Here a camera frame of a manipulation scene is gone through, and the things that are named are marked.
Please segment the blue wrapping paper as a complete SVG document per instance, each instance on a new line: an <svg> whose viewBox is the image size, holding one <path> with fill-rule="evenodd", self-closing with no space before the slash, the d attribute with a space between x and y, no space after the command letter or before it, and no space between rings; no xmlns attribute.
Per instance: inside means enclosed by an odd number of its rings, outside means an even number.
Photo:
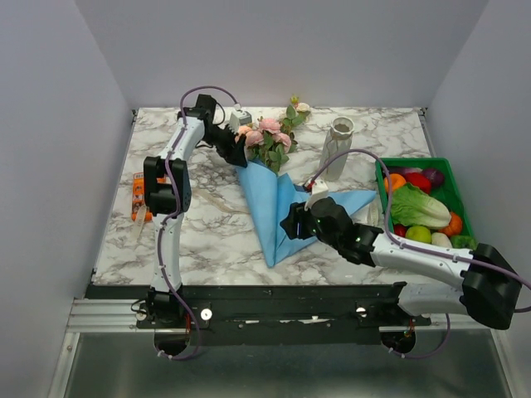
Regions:
<svg viewBox="0 0 531 398"><path fill-rule="evenodd" d="M291 240L280 226L288 216L291 204L304 203L309 198L309 193L296 186L287 173L279 177L255 162L236 170L269 268L318 240L314 236Z"/></svg>

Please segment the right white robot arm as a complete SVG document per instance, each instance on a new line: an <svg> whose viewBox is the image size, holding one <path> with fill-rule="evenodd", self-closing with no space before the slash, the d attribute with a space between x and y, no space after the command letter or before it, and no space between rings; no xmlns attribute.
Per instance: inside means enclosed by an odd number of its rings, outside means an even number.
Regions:
<svg viewBox="0 0 531 398"><path fill-rule="evenodd" d="M390 324L411 315L455 313L470 316L488 328L506 330L516 312L523 280L491 245L448 249L394 235L353 222L332 198L312 206L293 203L280 226L291 240L316 238L356 265L400 269L434 279L436 284L405 286L382 303Z"/></svg>

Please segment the pink flower bouquet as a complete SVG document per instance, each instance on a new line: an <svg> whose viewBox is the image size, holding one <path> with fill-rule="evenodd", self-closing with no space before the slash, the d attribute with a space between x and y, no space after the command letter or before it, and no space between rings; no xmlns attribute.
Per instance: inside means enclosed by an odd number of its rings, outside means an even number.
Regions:
<svg viewBox="0 0 531 398"><path fill-rule="evenodd" d="M276 119L260 118L255 124L241 126L236 132L235 142L244 143L248 160L267 167L275 174L290 160L298 142L291 131Z"/></svg>

